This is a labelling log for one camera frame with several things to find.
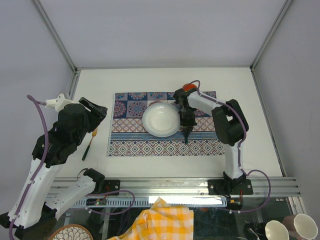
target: white plastic connector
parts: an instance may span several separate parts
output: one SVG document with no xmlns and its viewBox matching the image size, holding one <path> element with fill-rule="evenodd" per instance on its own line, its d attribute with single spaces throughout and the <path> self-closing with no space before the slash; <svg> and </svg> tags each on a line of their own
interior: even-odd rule
<svg viewBox="0 0 320 240">
<path fill-rule="evenodd" d="M 64 107 L 68 104 L 74 104 L 75 102 L 72 100 L 68 100 L 65 98 L 63 93 L 60 93 L 55 99 L 48 99 L 45 101 L 46 106 L 50 108 L 54 108 L 56 112 L 64 109 Z"/>
</svg>

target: black wire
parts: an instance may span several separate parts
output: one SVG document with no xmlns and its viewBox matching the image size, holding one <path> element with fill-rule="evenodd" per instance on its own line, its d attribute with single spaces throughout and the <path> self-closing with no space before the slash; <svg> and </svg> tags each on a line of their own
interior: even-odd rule
<svg viewBox="0 0 320 240">
<path fill-rule="evenodd" d="M 76 176 L 77 181 L 78 181 L 78 177 L 79 177 L 80 173 L 82 173 L 83 171 L 86 171 L 86 170 L 89 170 L 89 168 L 84 168 L 78 173 L 78 175 Z"/>
</svg>

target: floral tile pattern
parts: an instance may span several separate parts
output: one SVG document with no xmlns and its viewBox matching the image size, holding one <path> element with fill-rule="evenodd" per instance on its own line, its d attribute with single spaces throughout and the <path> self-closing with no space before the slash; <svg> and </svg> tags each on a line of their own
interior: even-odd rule
<svg viewBox="0 0 320 240">
<path fill-rule="evenodd" d="M 215 91 L 204 93 L 216 98 Z M 217 138 L 212 117 L 198 109 L 195 111 L 197 125 L 190 134 L 188 145 L 185 145 L 181 130 L 164 138 L 147 133 L 142 117 L 149 106 L 169 103 L 181 110 L 173 95 L 174 92 L 116 93 L 107 156 L 224 155 L 224 145 Z"/>
</svg>

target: white plate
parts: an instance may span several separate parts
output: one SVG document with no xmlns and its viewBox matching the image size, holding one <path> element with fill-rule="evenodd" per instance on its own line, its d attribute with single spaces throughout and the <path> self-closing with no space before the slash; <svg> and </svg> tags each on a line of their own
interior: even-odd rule
<svg viewBox="0 0 320 240">
<path fill-rule="evenodd" d="M 145 110 L 142 123 L 151 135 L 168 137 L 180 129 L 179 111 L 170 103 L 159 102 Z"/>
</svg>

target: black handle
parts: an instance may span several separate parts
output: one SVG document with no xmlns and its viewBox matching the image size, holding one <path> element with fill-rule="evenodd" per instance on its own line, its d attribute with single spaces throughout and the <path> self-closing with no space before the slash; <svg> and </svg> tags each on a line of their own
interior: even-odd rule
<svg viewBox="0 0 320 240">
<path fill-rule="evenodd" d="M 86 150 L 85 150 L 85 152 L 84 152 L 84 154 L 83 154 L 83 157 L 82 157 L 82 161 L 84 161 L 84 160 L 86 159 L 86 156 L 87 156 L 87 154 L 88 154 L 88 152 L 89 152 L 89 148 L 90 148 L 90 145 L 88 145 L 88 146 L 86 147 Z"/>
</svg>

